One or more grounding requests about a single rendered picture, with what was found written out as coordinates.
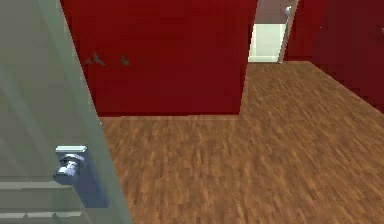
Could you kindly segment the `grey green room door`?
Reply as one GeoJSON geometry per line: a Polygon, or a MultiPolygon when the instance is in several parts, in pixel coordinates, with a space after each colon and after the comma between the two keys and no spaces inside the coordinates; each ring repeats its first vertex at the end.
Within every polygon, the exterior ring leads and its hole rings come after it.
{"type": "Polygon", "coordinates": [[[0,224],[133,224],[59,0],[0,0],[0,224]],[[79,145],[108,208],[54,180],[79,145]]]}

